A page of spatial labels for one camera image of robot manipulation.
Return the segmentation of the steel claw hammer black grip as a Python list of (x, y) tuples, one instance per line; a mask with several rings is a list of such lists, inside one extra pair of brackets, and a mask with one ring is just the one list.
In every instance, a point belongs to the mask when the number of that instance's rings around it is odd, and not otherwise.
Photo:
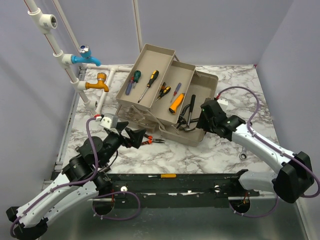
[[(183, 130), (185, 132), (191, 132), (193, 131), (195, 128), (190, 128), (190, 124), (192, 121), (192, 113), (193, 113), (193, 109), (194, 109), (194, 104), (195, 104), (195, 100), (196, 100), (196, 95), (193, 94), (191, 96), (191, 100), (190, 100), (190, 104), (188, 105), (188, 108), (185, 107), (182, 110), (182, 113), (180, 114), (180, 122), (179, 122), (179, 130)], [(185, 120), (184, 119), (184, 114), (186, 113), (187, 109), (189, 109), (189, 115), (188, 115), (188, 119)]]

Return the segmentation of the black wire stripper pliers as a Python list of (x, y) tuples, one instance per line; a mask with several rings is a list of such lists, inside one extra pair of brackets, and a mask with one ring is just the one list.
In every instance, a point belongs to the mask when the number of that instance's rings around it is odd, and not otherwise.
[(196, 127), (194, 128), (190, 128), (189, 126), (187, 126), (188, 121), (185, 119), (185, 113), (187, 112), (187, 110), (190, 108), (190, 104), (187, 104), (182, 112), (180, 113), (179, 117), (178, 117), (178, 125), (175, 127), (177, 130), (181, 130), (181, 131), (185, 131), (185, 132), (191, 132), (194, 131), (196, 129)]

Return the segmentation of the blue clear tester screwdriver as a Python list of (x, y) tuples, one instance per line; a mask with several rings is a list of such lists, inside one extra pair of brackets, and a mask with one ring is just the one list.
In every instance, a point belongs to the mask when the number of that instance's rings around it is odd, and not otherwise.
[(132, 76), (131, 80), (128, 82), (128, 85), (125, 90), (125, 94), (128, 96), (131, 93), (131, 90), (135, 84), (135, 77)]

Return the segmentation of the red tester screwdriver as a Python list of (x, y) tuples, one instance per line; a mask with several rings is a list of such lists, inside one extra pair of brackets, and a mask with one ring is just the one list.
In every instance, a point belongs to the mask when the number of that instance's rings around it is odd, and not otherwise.
[(172, 101), (174, 100), (174, 98), (175, 98), (175, 96), (177, 95), (177, 93), (178, 93), (181, 85), (182, 85), (181, 82), (179, 82), (179, 83), (177, 84), (177, 86), (176, 86), (176, 88), (175, 88), (175, 90), (174, 90), (174, 92), (173, 92), (173, 95), (172, 95), (172, 98), (171, 98), (171, 101), (170, 101), (170, 102), (172, 102)]

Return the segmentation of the beige toolbox with clear lid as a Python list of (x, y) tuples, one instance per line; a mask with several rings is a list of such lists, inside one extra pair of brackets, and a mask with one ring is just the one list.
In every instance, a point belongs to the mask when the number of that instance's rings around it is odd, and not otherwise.
[[(192, 95), (196, 95), (190, 128), (196, 127), (201, 113), (200, 106), (214, 97), (219, 78), (210, 73), (197, 71), (195, 65), (175, 60), (175, 57), (176, 52), (173, 49), (145, 44), (116, 96), (120, 105), (116, 115), (135, 126), (151, 131), (159, 130), (168, 140), (196, 147), (203, 140), (205, 132), (197, 128), (189, 132), (176, 129), (178, 118), (183, 108), (190, 104)], [(136, 70), (141, 71), (141, 77), (135, 88), (132, 87), (130, 94), (126, 95), (127, 85)], [(159, 71), (157, 79), (138, 103), (155, 70)], [(171, 90), (156, 101), (164, 82)], [(171, 102), (178, 83), (181, 83), (181, 87)], [(182, 93), (185, 93), (185, 96), (176, 114), (170, 113), (170, 106)]]

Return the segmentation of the green stubby screwdriver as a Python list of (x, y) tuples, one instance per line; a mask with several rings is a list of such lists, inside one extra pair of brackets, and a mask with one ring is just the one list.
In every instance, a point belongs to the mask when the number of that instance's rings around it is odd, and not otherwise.
[(136, 84), (139, 82), (140, 77), (141, 77), (142, 73), (140, 70), (136, 70), (133, 74), (132, 80), (133, 80), (133, 88), (136, 87)]

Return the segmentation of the black yellow large screwdriver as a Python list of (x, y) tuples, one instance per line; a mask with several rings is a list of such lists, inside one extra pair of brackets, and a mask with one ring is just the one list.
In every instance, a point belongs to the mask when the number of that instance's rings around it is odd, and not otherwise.
[(142, 93), (141, 97), (139, 98), (139, 100), (137, 101), (138, 103), (141, 102), (142, 98), (144, 97), (144, 95), (146, 94), (147, 90), (152, 86), (152, 84), (154, 83), (154, 81), (158, 78), (159, 76), (159, 71), (158, 70), (155, 70), (151, 76), (150, 76), (150, 79), (146, 85), (146, 88), (144, 90), (144, 92)]

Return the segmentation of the black yellow small screwdriver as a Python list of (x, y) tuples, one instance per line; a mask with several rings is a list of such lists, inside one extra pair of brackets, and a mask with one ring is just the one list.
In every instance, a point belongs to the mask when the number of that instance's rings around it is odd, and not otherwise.
[(163, 98), (166, 94), (168, 94), (169, 92), (170, 92), (170, 90), (171, 90), (171, 87), (170, 86), (167, 86), (159, 95), (158, 95), (158, 97), (156, 98), (156, 102), (158, 101), (158, 100), (160, 100), (161, 98)]

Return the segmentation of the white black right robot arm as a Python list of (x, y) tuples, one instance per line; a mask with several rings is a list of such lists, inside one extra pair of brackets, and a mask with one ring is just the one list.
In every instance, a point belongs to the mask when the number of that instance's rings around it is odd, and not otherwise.
[(200, 107), (201, 113), (196, 126), (198, 129), (241, 145), (273, 170), (246, 170), (230, 183), (230, 191), (234, 195), (241, 196), (247, 190), (273, 192), (285, 202), (293, 204), (315, 182), (311, 175), (311, 160), (305, 152), (294, 153), (249, 130), (249, 125), (240, 117), (228, 117), (215, 99)]

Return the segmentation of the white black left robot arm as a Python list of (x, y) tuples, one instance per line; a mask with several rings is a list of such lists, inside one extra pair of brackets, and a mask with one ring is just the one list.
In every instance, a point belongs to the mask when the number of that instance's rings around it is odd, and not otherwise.
[(83, 190), (85, 197), (107, 197), (112, 192), (112, 182), (108, 176), (99, 171), (113, 155), (118, 154), (118, 148), (138, 149), (146, 130), (132, 130), (128, 122), (107, 120), (101, 126), (107, 132), (107, 137), (101, 139), (88, 134), (87, 140), (79, 148), (79, 154), (62, 169), (55, 180), (38, 196), (20, 207), (11, 207), (6, 211), (12, 222), (10, 235), (18, 240), (36, 240), (48, 229), (49, 211), (54, 209), (60, 213), (58, 204), (77, 190)]

